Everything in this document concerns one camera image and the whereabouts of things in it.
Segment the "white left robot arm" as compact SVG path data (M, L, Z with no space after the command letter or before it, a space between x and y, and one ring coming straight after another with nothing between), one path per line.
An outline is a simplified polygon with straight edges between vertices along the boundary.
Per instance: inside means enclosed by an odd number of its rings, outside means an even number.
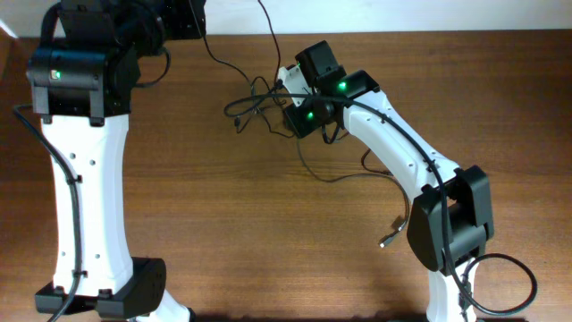
M164 261L129 252L122 165L139 59L205 33L201 1L65 0L46 11L27 76L41 122L34 133L52 160L58 253L52 279L36 293L38 312L195 319L168 293Z

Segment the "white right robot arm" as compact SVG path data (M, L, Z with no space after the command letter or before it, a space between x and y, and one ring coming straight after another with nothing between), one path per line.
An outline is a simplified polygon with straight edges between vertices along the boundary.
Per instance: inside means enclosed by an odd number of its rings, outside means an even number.
M475 269L494 235L490 183L428 144L394 110L365 71L346 73L325 41L280 67L290 94L286 122L302 139L331 123L361 140L388 168L408 200L408 244L429 278L428 321L475 321Z

